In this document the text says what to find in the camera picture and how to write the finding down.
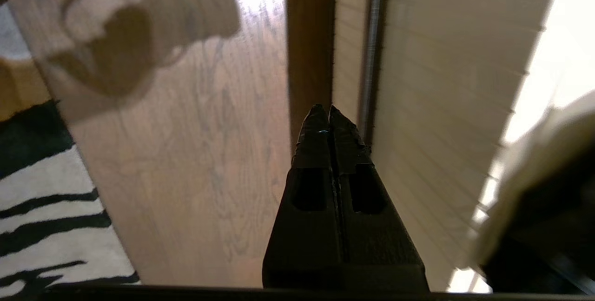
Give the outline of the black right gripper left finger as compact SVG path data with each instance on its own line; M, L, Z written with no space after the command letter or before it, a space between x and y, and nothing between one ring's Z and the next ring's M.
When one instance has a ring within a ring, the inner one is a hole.
M304 118L262 262L265 288L339 288L342 261L329 121L320 104Z

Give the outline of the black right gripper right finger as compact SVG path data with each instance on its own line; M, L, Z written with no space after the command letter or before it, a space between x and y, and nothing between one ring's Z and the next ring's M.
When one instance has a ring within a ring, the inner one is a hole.
M348 290L427 290L425 267L356 125L330 108Z

